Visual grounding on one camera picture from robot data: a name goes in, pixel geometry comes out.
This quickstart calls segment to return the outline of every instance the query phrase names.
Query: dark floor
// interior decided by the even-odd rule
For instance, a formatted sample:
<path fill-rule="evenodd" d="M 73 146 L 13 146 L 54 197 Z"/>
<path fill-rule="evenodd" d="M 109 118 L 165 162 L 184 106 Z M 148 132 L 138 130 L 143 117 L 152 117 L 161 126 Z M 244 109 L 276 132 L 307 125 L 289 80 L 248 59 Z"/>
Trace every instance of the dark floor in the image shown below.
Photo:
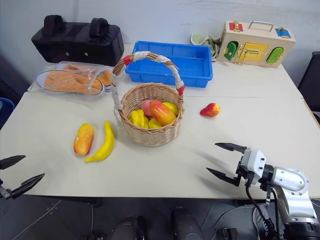
<path fill-rule="evenodd" d="M 12 240 L 23 229 L 43 216 L 59 200 L 23 195 L 15 200 L 0 200 L 0 239 Z M 171 211 L 178 206 L 187 208 L 196 218 L 207 240 L 211 240 L 213 226 L 221 214 L 235 207 L 232 200 L 185 198 L 104 198 L 94 208 L 93 231 L 110 237 L 112 228 L 123 218 L 143 215 L 147 221 L 150 240 L 173 240 Z M 318 216 L 320 208 L 314 207 Z M 240 240 L 256 240 L 252 223 L 252 207 L 242 207 L 226 214 L 219 224 L 216 240 L 222 240 L 221 228 L 237 228 Z M 268 209 L 275 221 L 274 205 Z M 32 225 L 16 240 L 78 240 L 91 231 L 92 205 L 62 200 L 49 214 Z"/>

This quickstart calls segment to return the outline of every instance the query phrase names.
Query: plastic fruit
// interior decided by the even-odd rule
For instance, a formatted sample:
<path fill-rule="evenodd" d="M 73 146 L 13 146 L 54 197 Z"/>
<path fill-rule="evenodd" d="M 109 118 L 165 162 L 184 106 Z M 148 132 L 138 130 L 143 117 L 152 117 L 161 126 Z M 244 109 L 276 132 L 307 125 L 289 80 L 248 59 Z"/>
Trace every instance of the plastic fruit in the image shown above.
<path fill-rule="evenodd" d="M 90 150 L 94 135 L 95 129 L 91 124 L 82 124 L 73 142 L 74 152 L 78 155 L 86 155 Z"/>
<path fill-rule="evenodd" d="M 104 144 L 100 149 L 91 157 L 87 157 L 84 161 L 86 163 L 98 162 L 106 159 L 111 154 L 115 146 L 115 135 L 112 130 L 111 124 L 108 121 L 104 121 L 105 139 Z"/>
<path fill-rule="evenodd" d="M 131 123 L 140 128 L 149 128 L 149 119 L 145 116 L 145 113 L 142 111 L 142 109 L 132 111 L 129 120 Z"/>
<path fill-rule="evenodd" d="M 155 120 L 162 126 L 168 125 L 176 119 L 176 115 L 158 100 L 152 100 L 150 102 L 150 111 Z"/>
<path fill-rule="evenodd" d="M 166 105 L 174 113 L 174 115 L 178 116 L 179 110 L 178 110 L 177 105 L 175 105 L 174 103 L 171 103 L 171 102 L 167 102 L 167 101 L 165 101 L 163 104 Z"/>
<path fill-rule="evenodd" d="M 220 113 L 220 106 L 218 103 L 210 103 L 200 111 L 200 114 L 205 117 L 215 117 Z"/>
<path fill-rule="evenodd" d="M 140 103 L 140 108 L 142 109 L 142 111 L 144 112 L 144 114 L 148 117 L 151 117 L 152 114 L 150 112 L 150 102 L 151 100 L 143 100 Z"/>
<path fill-rule="evenodd" d="M 149 121 L 149 128 L 150 129 L 159 129 L 159 128 L 162 128 L 162 126 L 157 120 L 155 120 L 154 118 L 151 118 Z"/>

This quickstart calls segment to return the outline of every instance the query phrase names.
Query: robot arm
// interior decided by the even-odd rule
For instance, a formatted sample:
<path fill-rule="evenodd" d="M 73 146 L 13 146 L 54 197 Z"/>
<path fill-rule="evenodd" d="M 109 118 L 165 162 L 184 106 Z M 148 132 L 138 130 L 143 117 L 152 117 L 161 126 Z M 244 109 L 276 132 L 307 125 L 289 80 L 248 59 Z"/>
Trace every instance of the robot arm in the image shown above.
<path fill-rule="evenodd" d="M 26 156 L 25 155 L 17 155 L 17 156 L 11 156 L 5 159 L 0 160 L 0 170 L 7 169 L 16 163 L 20 162 L 22 159 L 24 159 Z M 32 189 L 40 180 L 44 177 L 44 173 L 39 174 L 37 176 L 33 176 L 29 178 L 28 180 L 24 181 L 21 183 L 21 186 L 14 189 L 5 189 L 2 184 L 4 183 L 0 179 L 0 198 L 4 197 L 5 199 L 16 199 L 22 194 L 26 193 L 30 189 Z"/>
<path fill-rule="evenodd" d="M 260 150 L 233 143 L 216 143 L 230 151 L 243 153 L 238 163 L 237 177 L 230 178 L 220 171 L 207 168 L 219 179 L 239 186 L 241 177 L 246 185 L 261 183 L 270 200 L 271 188 L 277 194 L 277 207 L 285 227 L 284 238 L 288 240 L 320 240 L 320 226 L 309 199 L 309 181 L 299 170 L 273 167 L 266 164 L 266 156 Z"/>

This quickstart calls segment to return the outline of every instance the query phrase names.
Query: banana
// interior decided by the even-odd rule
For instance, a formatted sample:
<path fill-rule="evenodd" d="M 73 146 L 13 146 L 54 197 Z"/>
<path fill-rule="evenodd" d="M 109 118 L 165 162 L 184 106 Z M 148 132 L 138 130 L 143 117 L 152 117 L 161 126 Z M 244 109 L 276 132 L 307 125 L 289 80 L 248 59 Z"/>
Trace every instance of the banana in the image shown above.
<path fill-rule="evenodd" d="M 112 152 L 115 146 L 115 135 L 112 130 L 111 124 L 108 121 L 104 121 L 105 140 L 100 149 L 90 157 L 84 159 L 85 163 L 98 162 L 106 159 Z"/>

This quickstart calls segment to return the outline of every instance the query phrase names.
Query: white wall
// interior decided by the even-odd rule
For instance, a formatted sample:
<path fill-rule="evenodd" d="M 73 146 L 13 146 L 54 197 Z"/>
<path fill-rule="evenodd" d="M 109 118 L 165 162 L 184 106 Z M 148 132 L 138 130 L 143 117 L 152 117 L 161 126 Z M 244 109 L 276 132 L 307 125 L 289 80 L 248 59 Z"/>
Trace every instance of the white wall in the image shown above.
<path fill-rule="evenodd" d="M 264 21 L 289 28 L 296 44 L 283 65 L 298 84 L 320 51 L 319 0 L 0 0 L 0 50 L 28 80 L 46 63 L 31 42 L 46 15 L 66 21 L 106 18 L 124 43 L 188 43 L 192 32 L 220 36 L 225 20 Z"/>

